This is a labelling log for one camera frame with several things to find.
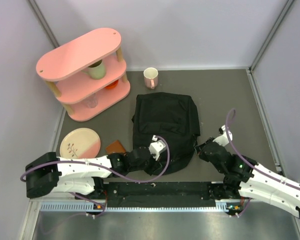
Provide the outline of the brown leather wallet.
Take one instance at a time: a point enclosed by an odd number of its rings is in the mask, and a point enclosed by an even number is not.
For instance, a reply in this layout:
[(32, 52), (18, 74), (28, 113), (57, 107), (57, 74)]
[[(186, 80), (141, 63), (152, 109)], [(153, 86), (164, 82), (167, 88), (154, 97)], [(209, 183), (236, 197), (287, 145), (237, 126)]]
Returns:
[(121, 142), (119, 140), (116, 140), (116, 141), (112, 142), (111, 144), (109, 144), (105, 148), (105, 151), (109, 155), (109, 154), (113, 154), (113, 153), (125, 153), (126, 149), (123, 147), (123, 145), (121, 144)]

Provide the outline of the black student backpack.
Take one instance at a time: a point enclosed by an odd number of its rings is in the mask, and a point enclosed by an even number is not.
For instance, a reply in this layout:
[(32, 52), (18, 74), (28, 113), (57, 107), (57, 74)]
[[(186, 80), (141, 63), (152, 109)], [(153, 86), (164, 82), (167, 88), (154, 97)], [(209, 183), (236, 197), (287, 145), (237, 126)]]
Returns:
[(148, 147), (154, 135), (165, 139), (169, 151), (145, 168), (148, 175), (172, 174), (184, 169), (191, 161), (200, 122), (197, 106), (189, 95), (156, 92), (139, 94), (133, 122), (133, 148)]

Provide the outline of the pink mug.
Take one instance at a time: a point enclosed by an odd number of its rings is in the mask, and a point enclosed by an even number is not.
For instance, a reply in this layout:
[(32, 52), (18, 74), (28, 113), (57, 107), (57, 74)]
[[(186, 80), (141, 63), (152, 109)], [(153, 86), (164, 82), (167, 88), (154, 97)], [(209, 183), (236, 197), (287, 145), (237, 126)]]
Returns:
[(154, 67), (148, 67), (143, 71), (144, 83), (147, 88), (155, 89), (158, 85), (159, 71)]

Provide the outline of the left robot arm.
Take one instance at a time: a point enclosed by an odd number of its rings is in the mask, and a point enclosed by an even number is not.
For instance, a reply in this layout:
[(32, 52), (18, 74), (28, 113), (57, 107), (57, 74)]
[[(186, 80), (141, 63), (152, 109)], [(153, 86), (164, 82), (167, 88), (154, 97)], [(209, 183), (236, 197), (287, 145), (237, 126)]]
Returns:
[(28, 164), (20, 179), (25, 182), (29, 199), (51, 193), (77, 193), (96, 199), (103, 194), (103, 179), (111, 176), (125, 179), (130, 172), (158, 163), (166, 150), (163, 143), (152, 143), (131, 152), (80, 159), (58, 157), (55, 152), (47, 152)]

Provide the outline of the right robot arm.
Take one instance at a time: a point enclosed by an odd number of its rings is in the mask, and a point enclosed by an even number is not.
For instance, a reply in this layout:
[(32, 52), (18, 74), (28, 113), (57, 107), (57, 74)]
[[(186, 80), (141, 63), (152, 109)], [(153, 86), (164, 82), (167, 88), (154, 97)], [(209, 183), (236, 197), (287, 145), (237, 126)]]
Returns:
[(201, 160), (211, 163), (224, 175), (223, 185), (212, 194), (217, 199), (255, 199), (280, 208), (300, 219), (300, 183), (264, 167), (246, 156), (231, 154), (227, 143), (209, 138), (195, 147)]

